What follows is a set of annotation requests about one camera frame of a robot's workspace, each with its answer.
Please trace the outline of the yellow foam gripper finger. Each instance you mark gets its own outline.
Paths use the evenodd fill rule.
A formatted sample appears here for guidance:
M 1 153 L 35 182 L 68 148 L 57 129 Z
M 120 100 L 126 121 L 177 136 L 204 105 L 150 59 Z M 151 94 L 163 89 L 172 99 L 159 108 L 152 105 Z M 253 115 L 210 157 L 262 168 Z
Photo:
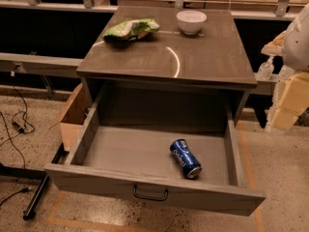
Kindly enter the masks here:
M 286 132 L 309 107 L 309 73 L 299 72 L 280 79 L 267 115 L 267 132 Z

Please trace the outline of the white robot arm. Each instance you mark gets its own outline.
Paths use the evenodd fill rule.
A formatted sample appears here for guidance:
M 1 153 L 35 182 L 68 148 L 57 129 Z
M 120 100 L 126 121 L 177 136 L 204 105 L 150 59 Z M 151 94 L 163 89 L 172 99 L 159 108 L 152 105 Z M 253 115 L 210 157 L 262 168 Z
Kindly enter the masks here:
M 266 130 L 285 132 L 309 108 L 309 4 L 285 31 L 262 48 L 262 53 L 283 59 Z

